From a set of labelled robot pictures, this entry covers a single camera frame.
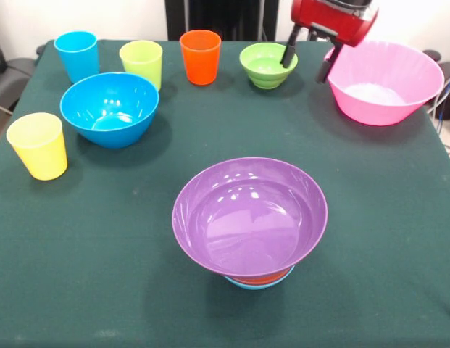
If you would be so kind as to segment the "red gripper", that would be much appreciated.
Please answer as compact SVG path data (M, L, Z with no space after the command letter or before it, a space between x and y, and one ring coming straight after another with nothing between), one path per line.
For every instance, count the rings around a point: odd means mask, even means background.
M291 65L301 27L315 31L320 38L335 41L328 58L317 74L317 82L325 83L341 53L343 45L355 47L370 31L378 16L376 1L298 0L292 3L291 19L295 23L281 58L283 68Z

